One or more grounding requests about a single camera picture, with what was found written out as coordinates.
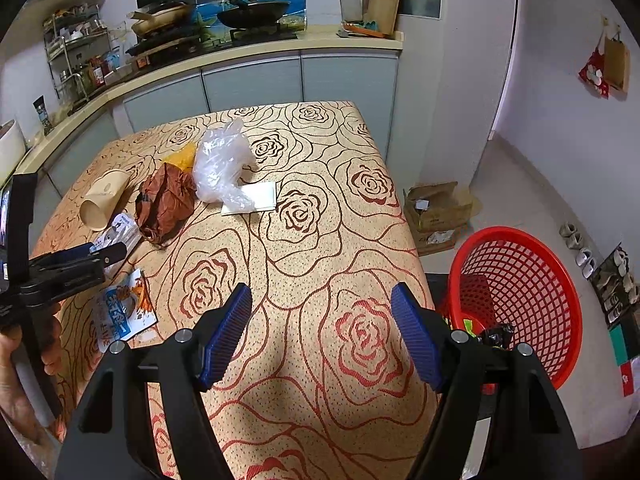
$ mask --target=frying pan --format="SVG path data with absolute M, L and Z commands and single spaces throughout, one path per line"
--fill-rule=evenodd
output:
M 254 2 L 230 0 L 237 7 L 218 13 L 223 25 L 231 28 L 255 28 L 274 25 L 287 11 L 290 2 Z
M 159 28 L 186 20 L 192 11 L 193 6 L 184 2 L 167 2 L 152 7 L 147 12 L 134 10 L 127 17 L 132 20 L 140 20 L 131 25 L 131 30 L 136 33 L 137 37 L 144 38 Z

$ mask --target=pan handle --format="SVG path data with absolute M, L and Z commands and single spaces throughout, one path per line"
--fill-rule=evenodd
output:
M 231 5 L 235 5 L 235 6 L 242 7 L 242 8 L 245 8 L 245 7 L 249 6 L 249 4 L 244 0 L 229 0 L 229 3 Z
M 146 12 L 139 12 L 138 10 L 134 10 L 127 14 L 127 18 L 130 20 L 152 20 L 154 16 L 152 14 L 147 14 Z

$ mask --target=red basket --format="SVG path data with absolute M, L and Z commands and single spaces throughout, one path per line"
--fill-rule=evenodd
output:
M 574 284 L 548 247 L 518 229 L 490 227 L 462 244 L 437 310 L 460 330 L 466 330 L 464 319 L 471 320 L 476 335 L 511 323 L 513 342 L 533 346 L 556 389 L 580 353 L 582 314 Z

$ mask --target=cabinet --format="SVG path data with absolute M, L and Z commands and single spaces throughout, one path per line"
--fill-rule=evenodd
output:
M 202 77 L 212 112 L 302 101 L 298 53 L 204 69 Z
M 124 107 L 134 132 L 209 113 L 199 70 L 126 98 Z
M 108 142 L 119 138 L 107 111 L 59 146 L 44 163 L 44 169 L 60 195 L 64 196 Z
M 60 195 L 44 171 L 38 172 L 38 185 L 33 203 L 33 222 L 29 226 L 29 252 L 33 251 L 42 230 L 60 203 Z
M 386 158 L 397 70 L 395 51 L 303 51 L 304 100 L 353 102 Z

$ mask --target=tablecloth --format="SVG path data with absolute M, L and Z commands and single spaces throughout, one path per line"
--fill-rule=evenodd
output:
M 143 269 L 159 322 L 130 344 L 158 343 L 193 326 L 245 282 L 252 318 L 223 381 L 203 394 L 236 478 L 404 478 L 436 397 L 401 341 L 391 289 L 407 282 L 421 305 L 432 304 L 394 184 L 352 104 L 240 108 L 111 142 L 63 198 L 35 253 L 95 238 L 78 209 L 103 172 L 129 171 L 117 210 L 133 216 L 139 184 L 164 156 L 236 117 L 258 164 L 241 180 L 276 182 L 277 208 L 223 217 L 220 205 L 199 203 L 167 247 L 143 241 L 121 273 Z M 60 314 L 61 438 L 101 357 L 90 321 L 94 293 L 71 298 Z M 162 469 L 177 477 L 157 385 L 150 406 Z

